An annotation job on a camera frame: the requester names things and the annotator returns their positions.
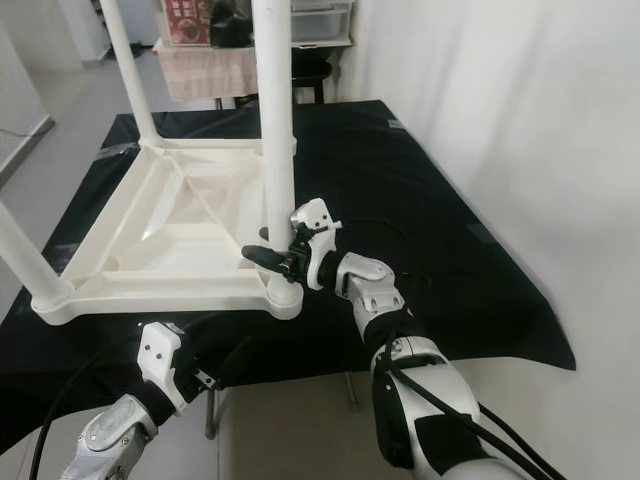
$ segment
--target white wall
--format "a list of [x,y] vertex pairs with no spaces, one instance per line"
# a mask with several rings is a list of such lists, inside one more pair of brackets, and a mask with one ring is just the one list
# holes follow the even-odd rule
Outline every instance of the white wall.
[[[0,128],[30,134],[47,116],[0,21]],[[0,171],[24,141],[24,138],[0,132]]]
[[58,0],[0,0],[0,20],[28,70],[82,68]]
[[338,99],[387,103],[546,292],[578,361],[464,374],[568,478],[638,478],[640,3],[358,7]]
[[129,41],[155,45],[160,37],[156,12],[162,11],[162,5],[157,0],[118,0],[118,5]]
[[84,62],[100,60],[111,42],[89,0],[58,0],[71,37]]

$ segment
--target white storage drawer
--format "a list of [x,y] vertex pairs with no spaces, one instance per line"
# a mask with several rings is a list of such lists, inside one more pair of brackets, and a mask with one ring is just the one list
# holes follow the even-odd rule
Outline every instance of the white storage drawer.
[[353,0],[293,0],[291,44],[302,46],[351,45],[349,25]]

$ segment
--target metal table leg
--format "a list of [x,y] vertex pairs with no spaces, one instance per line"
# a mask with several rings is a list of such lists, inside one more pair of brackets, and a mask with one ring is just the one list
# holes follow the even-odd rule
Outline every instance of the metal table leg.
[[204,436],[209,440],[216,438],[216,392],[209,390],[207,392],[207,419],[204,424]]
[[351,372],[344,373],[345,382],[347,384],[347,392],[349,393],[349,407],[354,412],[360,410],[360,402],[358,401],[358,395],[356,394],[356,389],[353,385],[353,376]]

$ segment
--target pink cloth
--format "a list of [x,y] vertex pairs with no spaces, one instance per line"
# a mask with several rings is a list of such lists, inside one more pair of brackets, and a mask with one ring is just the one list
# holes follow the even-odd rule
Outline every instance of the pink cloth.
[[154,47],[171,99],[176,102],[244,97],[258,93],[253,48]]

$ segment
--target white pole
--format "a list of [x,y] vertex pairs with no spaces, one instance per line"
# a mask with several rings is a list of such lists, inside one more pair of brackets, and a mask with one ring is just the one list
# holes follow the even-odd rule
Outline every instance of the white pole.
[[265,161],[269,246],[285,252],[293,239],[291,0],[253,0],[260,121]]
[[73,293],[72,285],[58,277],[2,203],[0,257],[31,292],[37,307],[49,309]]
[[101,4],[104,19],[107,22],[111,36],[113,51],[118,59],[118,66],[122,73],[124,86],[127,89],[133,116],[136,119],[136,124],[140,131],[139,143],[141,145],[161,146],[162,138],[158,135],[158,131],[153,123],[153,118],[151,117],[151,112],[149,111],[149,105],[144,95],[142,82],[140,81],[133,53],[131,53],[131,47],[129,46],[127,31],[122,22],[118,1],[102,0]]

